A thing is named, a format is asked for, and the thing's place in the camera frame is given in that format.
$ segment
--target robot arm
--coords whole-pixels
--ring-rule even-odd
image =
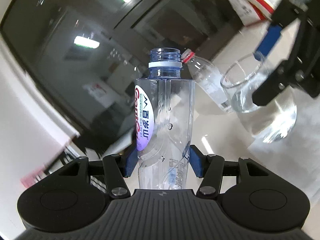
[[[192,189],[136,189],[123,177],[137,164],[133,145],[123,155],[89,162],[81,156],[27,189],[18,200],[26,231],[17,240],[310,238],[301,231],[307,196],[250,158],[225,161],[190,146],[190,164],[203,178]],[[103,176],[107,192],[91,185]],[[223,176],[236,185],[220,193]]]
[[[282,29],[301,21],[288,60],[283,60],[253,93],[258,106],[267,105],[287,86],[299,88],[315,98],[320,93],[320,0],[282,0],[272,15],[268,33],[258,46],[264,56],[271,51]]]

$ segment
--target tilted plastic bottle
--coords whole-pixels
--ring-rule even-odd
[[[218,68],[209,60],[198,57],[190,49],[187,49],[181,56],[182,63],[188,65],[193,80],[208,94],[208,96],[227,113],[232,111],[220,80],[222,74]]]

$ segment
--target clear drinking glass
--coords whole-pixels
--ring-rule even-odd
[[[221,86],[244,128],[265,143],[286,137],[297,117],[291,87],[287,87],[266,106],[257,106],[252,102],[252,93],[273,69],[261,53],[254,52],[231,65],[221,79]]]

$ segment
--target bottle label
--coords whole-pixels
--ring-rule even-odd
[[[264,19],[258,9],[247,0],[229,0],[229,2],[245,26]]]
[[[213,80],[208,81],[207,79],[203,79],[198,84],[216,104],[222,104],[228,99],[222,87],[220,85],[215,85],[215,83],[217,84],[217,82]]]
[[[184,164],[178,160],[169,159],[169,184],[182,189]]]
[[[147,94],[139,86],[134,90],[134,108],[136,116],[137,150],[142,151],[149,143],[154,125],[151,102]]]

